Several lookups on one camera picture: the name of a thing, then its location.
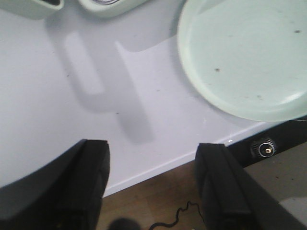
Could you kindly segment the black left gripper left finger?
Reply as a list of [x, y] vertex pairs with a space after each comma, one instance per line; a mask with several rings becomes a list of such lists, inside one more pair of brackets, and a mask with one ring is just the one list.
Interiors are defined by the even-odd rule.
[[105, 140], [82, 139], [0, 189], [3, 230], [94, 230], [110, 173]]

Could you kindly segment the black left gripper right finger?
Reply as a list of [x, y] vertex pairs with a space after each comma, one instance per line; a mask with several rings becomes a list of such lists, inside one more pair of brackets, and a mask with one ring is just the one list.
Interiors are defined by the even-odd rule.
[[209, 230], [305, 230], [269, 195], [223, 144], [201, 143], [195, 177]]

